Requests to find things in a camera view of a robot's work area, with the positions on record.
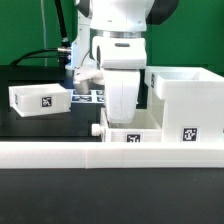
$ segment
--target green wall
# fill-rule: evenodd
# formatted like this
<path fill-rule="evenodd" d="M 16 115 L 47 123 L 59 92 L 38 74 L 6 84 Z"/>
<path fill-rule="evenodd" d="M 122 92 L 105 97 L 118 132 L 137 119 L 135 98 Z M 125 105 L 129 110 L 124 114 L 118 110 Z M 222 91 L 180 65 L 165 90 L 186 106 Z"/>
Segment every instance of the green wall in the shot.
<path fill-rule="evenodd" d="M 70 40 L 76 36 L 73 0 L 62 0 Z M 0 64 L 43 48 L 40 0 L 0 0 Z M 224 74 L 224 1 L 180 0 L 172 17 L 146 34 L 149 65 L 202 66 Z M 48 47 L 60 46 L 53 0 L 45 0 Z M 43 60 L 23 64 L 43 65 Z M 57 65 L 51 60 L 50 65 Z"/>
<path fill-rule="evenodd" d="M 70 40 L 76 36 L 76 11 L 73 0 L 62 0 L 65 23 Z M 47 47 L 60 46 L 60 30 L 54 0 L 45 0 Z M 9 64 L 21 55 L 44 48 L 41 0 L 0 0 L 0 64 Z M 30 65 L 44 60 L 27 60 Z M 57 65 L 52 59 L 49 65 Z"/>

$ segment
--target small white box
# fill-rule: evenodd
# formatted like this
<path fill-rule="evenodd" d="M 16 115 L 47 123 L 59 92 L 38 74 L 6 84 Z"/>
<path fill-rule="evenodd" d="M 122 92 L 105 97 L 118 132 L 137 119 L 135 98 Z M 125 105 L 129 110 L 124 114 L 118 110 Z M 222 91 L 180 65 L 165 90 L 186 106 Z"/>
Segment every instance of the small white box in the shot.
<path fill-rule="evenodd" d="M 9 87 L 10 107 L 21 117 L 69 112 L 71 94 L 59 84 Z"/>
<path fill-rule="evenodd" d="M 145 82 L 161 141 L 223 141 L 223 77 L 203 68 L 147 67 Z"/>

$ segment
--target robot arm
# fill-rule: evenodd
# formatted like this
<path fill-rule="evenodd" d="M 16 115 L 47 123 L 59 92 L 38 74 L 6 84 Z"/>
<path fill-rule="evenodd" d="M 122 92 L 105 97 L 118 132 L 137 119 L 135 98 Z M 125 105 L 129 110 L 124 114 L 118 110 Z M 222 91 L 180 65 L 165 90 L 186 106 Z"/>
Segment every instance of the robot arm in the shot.
<path fill-rule="evenodd" d="M 160 9 L 163 4 L 167 6 L 167 2 L 173 4 L 165 10 L 166 16 L 162 18 Z M 75 76 L 74 83 L 83 81 L 85 78 L 82 77 L 102 75 L 107 119 L 110 123 L 130 123 L 134 117 L 140 82 L 139 69 L 144 69 L 147 61 L 145 39 L 141 35 L 147 29 L 146 19 L 150 23 L 161 23 L 172 14 L 177 3 L 178 0 L 76 0 L 80 12 L 91 18 L 90 29 L 94 30 L 95 36 L 90 40 L 92 44 L 89 50 L 96 63 L 91 65 L 91 74 L 84 72 L 82 76 Z M 162 19 L 153 20 L 158 14 L 158 18 Z M 85 40 L 85 44 L 88 44 L 86 38 L 85 34 L 79 40 Z"/>

